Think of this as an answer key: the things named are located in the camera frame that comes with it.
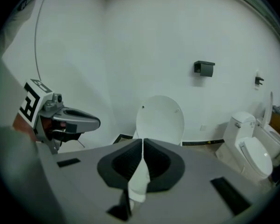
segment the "toilet paper holder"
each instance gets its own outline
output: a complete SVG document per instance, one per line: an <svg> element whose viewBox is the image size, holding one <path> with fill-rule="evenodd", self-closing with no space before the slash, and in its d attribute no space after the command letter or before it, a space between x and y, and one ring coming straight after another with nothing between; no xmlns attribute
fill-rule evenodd
<svg viewBox="0 0 280 224"><path fill-rule="evenodd" d="M213 62L197 61L194 63L194 72L200 73L201 77L212 77L214 65Z"/></svg>

